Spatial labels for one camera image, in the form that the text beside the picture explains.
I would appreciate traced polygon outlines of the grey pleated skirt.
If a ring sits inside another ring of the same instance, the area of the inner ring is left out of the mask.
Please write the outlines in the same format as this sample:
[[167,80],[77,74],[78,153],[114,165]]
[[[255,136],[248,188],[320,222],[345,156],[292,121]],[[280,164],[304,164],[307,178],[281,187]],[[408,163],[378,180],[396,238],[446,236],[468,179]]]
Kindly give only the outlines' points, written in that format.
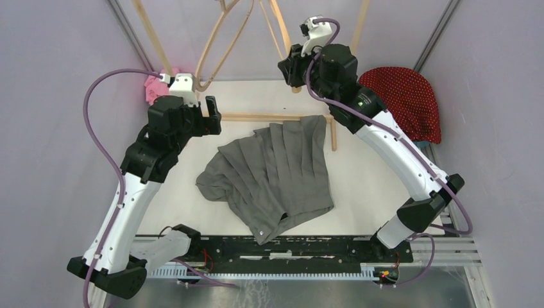
[[271,123],[236,139],[197,177],[208,201],[226,202],[259,245],[334,208],[325,161],[327,120]]

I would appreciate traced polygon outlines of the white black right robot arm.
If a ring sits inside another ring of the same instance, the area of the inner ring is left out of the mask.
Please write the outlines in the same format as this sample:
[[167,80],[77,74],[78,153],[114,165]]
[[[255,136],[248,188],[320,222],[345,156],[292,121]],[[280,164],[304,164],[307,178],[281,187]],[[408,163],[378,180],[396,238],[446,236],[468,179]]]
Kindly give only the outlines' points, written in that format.
[[305,86],[314,99],[326,103],[333,118],[373,148],[405,185],[409,199],[376,231],[370,245],[372,257],[386,262],[402,241],[426,231],[451,201],[459,201],[464,179],[448,175],[423,155],[383,100],[358,83],[357,64],[345,45],[295,44],[278,68],[286,84]]

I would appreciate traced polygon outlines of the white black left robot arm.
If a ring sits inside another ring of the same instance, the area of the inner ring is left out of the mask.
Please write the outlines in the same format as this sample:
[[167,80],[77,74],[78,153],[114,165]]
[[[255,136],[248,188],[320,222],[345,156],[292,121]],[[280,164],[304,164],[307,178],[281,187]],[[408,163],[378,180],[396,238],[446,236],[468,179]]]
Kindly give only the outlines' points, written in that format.
[[221,114],[214,96],[207,96],[208,115],[181,97],[161,96],[148,108],[148,123],[126,152],[121,179],[106,219],[84,255],[70,259],[67,270],[89,279],[106,293],[123,299],[134,297],[147,275],[183,257],[196,260],[202,245],[200,233],[176,225],[169,234],[133,248],[142,219],[169,171],[193,137],[219,135]]

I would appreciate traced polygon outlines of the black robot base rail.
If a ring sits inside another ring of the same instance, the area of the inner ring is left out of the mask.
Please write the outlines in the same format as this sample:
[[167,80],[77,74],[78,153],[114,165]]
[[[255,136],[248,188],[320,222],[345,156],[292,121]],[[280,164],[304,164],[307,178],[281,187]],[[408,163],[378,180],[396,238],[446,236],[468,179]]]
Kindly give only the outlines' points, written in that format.
[[382,267],[412,263],[411,246],[388,249],[368,236],[279,236],[258,244],[253,236],[203,235],[181,256],[204,262],[213,274],[358,273],[362,264]]

